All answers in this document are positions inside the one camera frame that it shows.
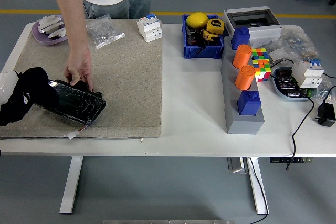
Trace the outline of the person's right hand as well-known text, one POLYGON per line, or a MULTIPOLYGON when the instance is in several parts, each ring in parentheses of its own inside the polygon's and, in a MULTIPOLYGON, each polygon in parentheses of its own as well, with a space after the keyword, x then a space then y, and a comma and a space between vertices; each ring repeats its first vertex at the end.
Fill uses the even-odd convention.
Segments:
POLYGON ((93 91, 91 66, 91 54, 88 48, 71 48, 64 69, 64 76, 70 85, 74 86, 79 81, 83 81, 88 85, 89 90, 93 91))

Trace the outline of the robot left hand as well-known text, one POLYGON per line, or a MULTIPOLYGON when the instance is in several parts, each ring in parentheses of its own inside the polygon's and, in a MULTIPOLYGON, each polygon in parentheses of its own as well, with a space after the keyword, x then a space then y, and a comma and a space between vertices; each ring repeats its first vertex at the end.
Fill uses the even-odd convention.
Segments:
POLYGON ((8 102, 14 92, 14 88, 19 80, 19 75, 15 71, 1 73, 1 99, 0 105, 8 102))

